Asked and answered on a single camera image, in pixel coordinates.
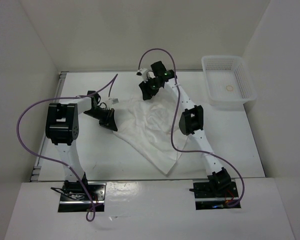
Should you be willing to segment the white pleated skirt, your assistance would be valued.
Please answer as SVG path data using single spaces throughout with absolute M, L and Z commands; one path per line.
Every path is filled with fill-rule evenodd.
M 167 176 L 181 157 L 171 145 L 176 101 L 169 96 L 146 101 L 132 97 L 116 103 L 114 109 L 114 134 Z

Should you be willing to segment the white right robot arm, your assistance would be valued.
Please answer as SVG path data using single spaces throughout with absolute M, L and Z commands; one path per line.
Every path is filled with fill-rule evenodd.
M 178 110 L 181 111 L 178 122 L 179 130 L 183 135 L 189 136 L 191 140 L 197 143 L 198 152 L 204 155 L 203 161 L 208 178 L 208 186 L 194 192 L 201 192 L 216 198 L 222 197 L 232 180 L 221 160 L 214 156 L 213 149 L 207 139 L 204 130 L 203 107 L 191 100 L 179 82 L 175 80 L 173 70 L 167 70 L 161 61 L 153 63 L 150 67 L 151 69 L 140 68 L 136 73 L 142 77 L 139 87 L 143 100 L 150 100 L 159 92 L 160 88 L 164 88 L 174 99 L 179 101 Z

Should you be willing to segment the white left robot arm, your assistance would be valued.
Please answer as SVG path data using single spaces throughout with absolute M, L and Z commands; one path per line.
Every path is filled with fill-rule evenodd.
M 115 110 L 108 106 L 101 107 L 100 99 L 96 91 L 88 91 L 87 96 L 61 99 L 48 106 L 45 135 L 58 151 L 65 177 L 60 193 L 73 200 L 87 198 L 91 189 L 77 150 L 79 115 L 85 114 L 97 119 L 103 128 L 115 132 L 118 130 Z

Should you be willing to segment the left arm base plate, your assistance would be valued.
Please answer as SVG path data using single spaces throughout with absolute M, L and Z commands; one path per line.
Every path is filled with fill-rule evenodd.
M 106 186 L 105 182 L 88 182 L 87 190 L 95 204 L 95 211 L 97 213 L 104 212 L 105 210 Z M 83 189 L 74 191 L 66 189 L 65 186 L 51 187 L 50 189 L 60 194 L 59 213 L 77 213 L 92 210 L 92 203 Z

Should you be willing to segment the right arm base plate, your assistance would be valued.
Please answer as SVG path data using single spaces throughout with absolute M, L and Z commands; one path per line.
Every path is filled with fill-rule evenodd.
M 189 191 L 194 195 L 195 209 L 199 210 L 223 210 L 240 209 L 241 204 L 235 204 L 239 199 L 237 185 L 231 181 L 230 185 L 221 191 L 214 193 L 207 180 L 194 180 Z

